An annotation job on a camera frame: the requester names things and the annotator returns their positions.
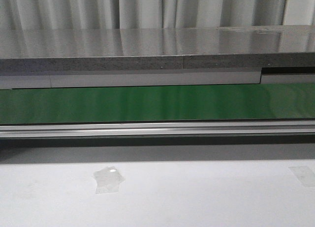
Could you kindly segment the aluminium conveyor front rail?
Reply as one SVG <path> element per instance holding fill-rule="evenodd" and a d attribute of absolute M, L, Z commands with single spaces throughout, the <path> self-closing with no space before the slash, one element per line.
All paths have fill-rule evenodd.
<path fill-rule="evenodd" d="M 5 125 L 1 138 L 314 133 L 314 120 Z"/>

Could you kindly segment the white pleated curtain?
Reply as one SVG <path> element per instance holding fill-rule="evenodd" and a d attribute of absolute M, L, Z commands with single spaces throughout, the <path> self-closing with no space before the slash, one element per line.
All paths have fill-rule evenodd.
<path fill-rule="evenodd" d="M 155 29 L 313 25 L 315 0 L 0 0 L 0 27 Z"/>

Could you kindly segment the clear tape strip right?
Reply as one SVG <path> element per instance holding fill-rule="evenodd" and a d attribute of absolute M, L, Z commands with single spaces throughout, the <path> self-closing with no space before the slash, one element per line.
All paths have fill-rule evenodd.
<path fill-rule="evenodd" d="M 289 169 L 304 187 L 315 186 L 315 173 L 308 166 L 291 166 Z"/>

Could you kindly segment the grey conveyor back guard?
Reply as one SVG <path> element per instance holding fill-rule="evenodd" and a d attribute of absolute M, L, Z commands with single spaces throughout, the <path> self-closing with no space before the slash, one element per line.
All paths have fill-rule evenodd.
<path fill-rule="evenodd" d="M 315 68 L 233 67 L 1 73 L 1 89 L 313 83 Z"/>

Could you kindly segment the green conveyor belt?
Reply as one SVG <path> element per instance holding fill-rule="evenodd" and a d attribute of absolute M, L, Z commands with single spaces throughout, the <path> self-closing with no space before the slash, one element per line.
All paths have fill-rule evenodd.
<path fill-rule="evenodd" d="M 3 125 L 314 116 L 313 83 L 12 89 L 0 93 Z"/>

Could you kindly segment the clear tape patch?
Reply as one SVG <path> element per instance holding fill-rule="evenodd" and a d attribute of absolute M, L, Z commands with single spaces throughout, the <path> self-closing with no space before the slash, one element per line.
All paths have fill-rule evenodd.
<path fill-rule="evenodd" d="M 94 172 L 94 179 L 96 181 L 96 194 L 117 193 L 120 184 L 125 181 L 125 178 L 114 166 Z"/>

